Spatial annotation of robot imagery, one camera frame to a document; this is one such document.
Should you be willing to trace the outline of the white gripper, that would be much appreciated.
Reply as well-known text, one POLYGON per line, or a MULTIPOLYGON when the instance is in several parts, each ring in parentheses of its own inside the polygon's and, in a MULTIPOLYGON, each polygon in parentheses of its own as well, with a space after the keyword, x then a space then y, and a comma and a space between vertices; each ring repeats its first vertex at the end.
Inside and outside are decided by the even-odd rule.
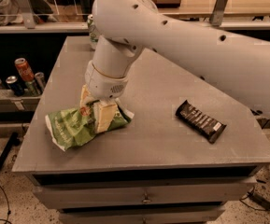
POLYGON ((118 106, 114 100, 97 102, 97 99, 111 99, 122 96, 128 83, 128 77, 107 77, 94 67, 92 61, 89 61, 85 72, 85 83, 86 85, 83 85, 81 89, 79 106, 93 105, 95 132, 103 133, 114 119, 118 106))

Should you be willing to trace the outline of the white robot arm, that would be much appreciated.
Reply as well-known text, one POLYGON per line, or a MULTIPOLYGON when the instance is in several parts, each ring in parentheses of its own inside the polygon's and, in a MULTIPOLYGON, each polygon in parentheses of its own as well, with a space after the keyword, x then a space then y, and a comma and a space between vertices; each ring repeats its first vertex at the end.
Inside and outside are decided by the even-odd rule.
POLYGON ((270 42, 169 18, 150 0, 94 0, 100 33, 85 82, 93 97, 123 94, 132 63, 150 49, 270 119, 270 42))

